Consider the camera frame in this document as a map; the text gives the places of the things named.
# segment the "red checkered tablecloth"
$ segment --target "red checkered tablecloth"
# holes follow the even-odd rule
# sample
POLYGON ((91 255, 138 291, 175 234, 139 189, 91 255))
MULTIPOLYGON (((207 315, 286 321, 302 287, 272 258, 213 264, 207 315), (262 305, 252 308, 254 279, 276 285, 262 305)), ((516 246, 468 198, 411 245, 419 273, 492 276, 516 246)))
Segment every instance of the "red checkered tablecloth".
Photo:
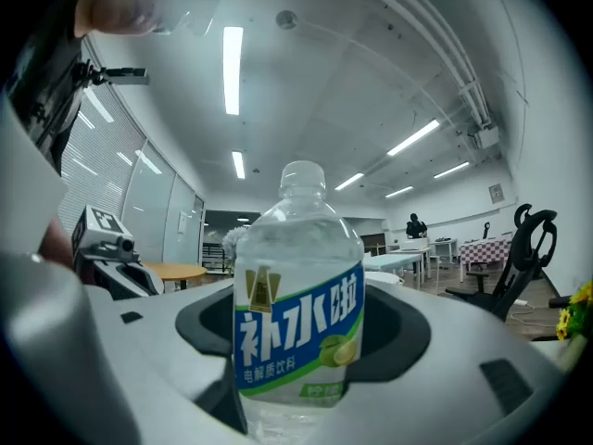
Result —
POLYGON ((505 261, 511 251, 509 239, 492 239, 460 246, 461 265, 505 261))

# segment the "yellow flower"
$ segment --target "yellow flower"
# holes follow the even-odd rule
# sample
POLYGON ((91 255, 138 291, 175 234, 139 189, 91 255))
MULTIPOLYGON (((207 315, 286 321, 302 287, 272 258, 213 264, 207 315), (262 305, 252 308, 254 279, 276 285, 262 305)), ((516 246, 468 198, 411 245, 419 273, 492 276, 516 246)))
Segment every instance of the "yellow flower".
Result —
POLYGON ((566 328, 560 328, 560 325, 556 326, 556 336, 560 341, 566 338, 566 328))
POLYGON ((571 296, 570 303, 579 303, 580 301, 588 300, 589 303, 593 299, 593 282, 589 282, 588 284, 581 287, 581 289, 576 292, 574 295, 571 296))
POLYGON ((563 309, 560 310, 560 320, 558 322, 557 328, 564 328, 568 325, 568 321, 571 319, 571 314, 568 310, 563 309))

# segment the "lime illustration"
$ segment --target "lime illustration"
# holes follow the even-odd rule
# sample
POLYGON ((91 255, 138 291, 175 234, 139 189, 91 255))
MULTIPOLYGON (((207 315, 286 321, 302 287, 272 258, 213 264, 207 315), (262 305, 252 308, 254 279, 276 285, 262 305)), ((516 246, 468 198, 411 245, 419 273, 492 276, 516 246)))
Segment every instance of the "lime illustration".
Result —
POLYGON ((342 335, 328 336, 322 341, 320 349, 319 362, 322 366, 327 367, 338 367, 348 364, 356 355, 356 343, 354 341, 348 341, 348 338, 342 335), (350 351, 352 346, 347 346, 350 343, 354 346, 354 353, 350 351))
POLYGON ((342 344, 334 354, 334 361, 338 366, 346 366, 354 361, 356 356, 356 341, 342 344))

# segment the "wooden table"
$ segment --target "wooden table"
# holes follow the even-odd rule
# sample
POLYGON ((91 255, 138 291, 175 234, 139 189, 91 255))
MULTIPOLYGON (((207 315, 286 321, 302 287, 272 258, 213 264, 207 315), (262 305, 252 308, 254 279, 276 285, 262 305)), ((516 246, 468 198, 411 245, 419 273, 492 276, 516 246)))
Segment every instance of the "wooden table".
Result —
POLYGON ((163 282, 180 282, 182 290, 187 288, 187 281, 206 273, 205 267, 186 263, 142 262, 145 267, 157 273, 163 282))

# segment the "black office chair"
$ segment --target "black office chair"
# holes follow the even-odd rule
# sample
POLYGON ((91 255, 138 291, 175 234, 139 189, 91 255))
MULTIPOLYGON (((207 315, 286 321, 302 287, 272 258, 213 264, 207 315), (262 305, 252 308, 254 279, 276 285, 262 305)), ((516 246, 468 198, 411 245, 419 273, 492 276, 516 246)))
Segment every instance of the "black office chair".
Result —
POLYGON ((487 277, 485 273, 468 273, 478 279, 478 292, 468 292, 458 288, 446 288, 445 291, 456 298, 492 312, 504 322, 514 301, 519 298, 529 282, 539 277, 542 267, 548 266, 556 248, 557 230, 556 225, 552 223, 556 218, 556 211, 542 210, 530 215, 528 213, 530 209, 531 205, 525 204, 515 212, 515 225, 518 230, 512 240, 511 252, 502 275, 491 294, 484 292, 484 277, 487 277), (521 222, 521 215, 524 212, 525 218, 521 222), (533 249, 531 234, 541 223, 543 223, 543 233, 537 247, 533 249), (540 259, 538 257, 539 248, 547 233, 552 235, 552 243, 548 253, 540 259))

